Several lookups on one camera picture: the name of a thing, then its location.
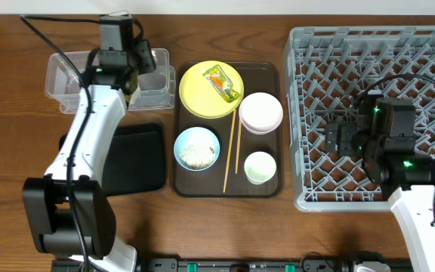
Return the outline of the pale green cup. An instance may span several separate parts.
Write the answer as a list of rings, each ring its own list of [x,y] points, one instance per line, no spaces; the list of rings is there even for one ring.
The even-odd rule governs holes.
[[[268,182],[275,175],[276,169],[275,159],[263,151],[250,154],[244,162],[245,176],[255,185]]]

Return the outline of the green snack wrapper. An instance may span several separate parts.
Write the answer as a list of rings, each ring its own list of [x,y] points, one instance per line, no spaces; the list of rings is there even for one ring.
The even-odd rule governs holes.
[[[220,65],[214,65],[212,68],[206,70],[202,76],[210,82],[212,87],[225,102],[231,103],[240,97],[239,92],[233,89],[233,82]]]

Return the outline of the rice food scraps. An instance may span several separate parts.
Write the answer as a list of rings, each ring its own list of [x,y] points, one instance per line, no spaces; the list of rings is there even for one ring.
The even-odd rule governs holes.
[[[188,168],[200,170],[207,168],[213,163],[216,152],[212,146],[189,144],[181,149],[179,155]]]

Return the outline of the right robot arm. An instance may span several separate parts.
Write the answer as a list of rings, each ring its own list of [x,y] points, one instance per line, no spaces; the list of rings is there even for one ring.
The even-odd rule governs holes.
[[[325,126],[325,149],[358,156],[398,221],[412,268],[435,271],[435,162],[415,152],[416,108],[410,100],[372,95],[352,122]]]

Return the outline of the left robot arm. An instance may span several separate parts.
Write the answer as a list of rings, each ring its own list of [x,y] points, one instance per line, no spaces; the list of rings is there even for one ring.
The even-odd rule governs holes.
[[[116,217],[102,189],[113,135],[139,90],[137,77],[155,70],[149,42],[103,45],[88,54],[78,76],[79,106],[57,157],[40,178],[27,178],[23,204],[35,248],[66,255],[83,270],[134,271],[138,253],[116,234]]]

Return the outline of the light blue bowl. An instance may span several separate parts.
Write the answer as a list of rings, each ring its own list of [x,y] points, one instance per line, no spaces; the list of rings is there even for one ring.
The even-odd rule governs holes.
[[[182,166],[183,168],[190,170],[190,171],[203,171],[207,168],[200,169],[200,170],[194,170],[191,168],[188,168],[183,161],[180,159],[180,151],[183,147],[189,144],[205,144],[208,146],[212,146],[216,152],[216,157],[213,161],[213,163],[208,166],[207,168],[210,168],[218,159],[221,146],[219,143],[219,140],[217,136],[212,132],[211,130],[203,127],[192,127],[188,128],[184,131],[182,131],[178,136],[177,139],[174,142],[174,157],[177,161],[177,163]]]

